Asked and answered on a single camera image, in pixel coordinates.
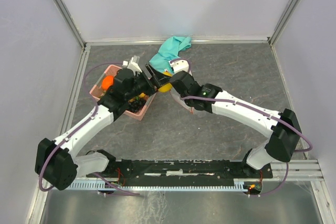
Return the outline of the yellow lemon fruit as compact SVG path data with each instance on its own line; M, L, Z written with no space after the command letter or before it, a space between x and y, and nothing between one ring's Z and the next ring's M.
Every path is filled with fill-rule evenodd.
M167 83L165 85L162 85L160 88L158 88L158 92L160 93L166 93L169 92L173 86L170 83Z

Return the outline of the orange tangerine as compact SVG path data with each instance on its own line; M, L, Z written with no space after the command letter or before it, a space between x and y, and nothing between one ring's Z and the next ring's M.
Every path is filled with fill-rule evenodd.
M101 83L101 88L104 91L107 91L110 86L114 83L114 76L106 76Z

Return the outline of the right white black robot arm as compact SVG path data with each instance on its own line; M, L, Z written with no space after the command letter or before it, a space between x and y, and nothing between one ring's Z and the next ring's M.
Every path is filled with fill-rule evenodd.
M280 161L290 162L301 137L301 128L294 111L264 109L234 97L210 83L200 85L185 71L178 72L170 84L183 103L197 111L226 116L253 128L267 138L253 148L241 164L246 177L254 177L265 165Z

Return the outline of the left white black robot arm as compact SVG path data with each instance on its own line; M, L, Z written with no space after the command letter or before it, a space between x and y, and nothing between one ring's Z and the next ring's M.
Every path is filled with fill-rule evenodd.
M40 141L37 148L35 172L39 176L39 188L43 180L52 187L64 190L78 177L101 173L105 177L116 171L115 159L104 151L79 156L80 150L101 130L115 122L129 108L129 101L141 94L152 96L169 82L169 77L145 66L149 74L130 67L121 68L113 78L105 94L95 107L74 127L54 140Z

